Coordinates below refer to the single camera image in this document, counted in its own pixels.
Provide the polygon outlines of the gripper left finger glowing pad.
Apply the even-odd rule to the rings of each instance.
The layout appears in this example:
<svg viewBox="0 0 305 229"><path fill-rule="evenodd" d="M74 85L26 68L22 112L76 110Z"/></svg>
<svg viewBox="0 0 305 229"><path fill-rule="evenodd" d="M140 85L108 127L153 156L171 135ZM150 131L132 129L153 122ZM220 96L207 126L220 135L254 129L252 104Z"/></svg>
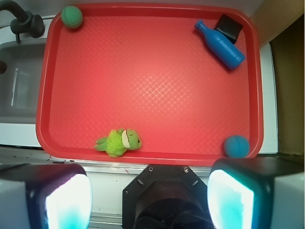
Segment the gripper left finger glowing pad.
<svg viewBox="0 0 305 229"><path fill-rule="evenodd" d="M79 164L1 165L2 229L86 229L92 184Z"/></svg>

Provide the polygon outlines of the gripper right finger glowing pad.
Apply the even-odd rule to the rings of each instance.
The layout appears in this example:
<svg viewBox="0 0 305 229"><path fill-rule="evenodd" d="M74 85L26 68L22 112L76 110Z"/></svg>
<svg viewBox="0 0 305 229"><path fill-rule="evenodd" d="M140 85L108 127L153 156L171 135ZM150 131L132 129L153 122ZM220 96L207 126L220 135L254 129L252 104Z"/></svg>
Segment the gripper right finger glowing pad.
<svg viewBox="0 0 305 229"><path fill-rule="evenodd" d="M217 229L303 229L303 157L222 158L208 178L207 201Z"/></svg>

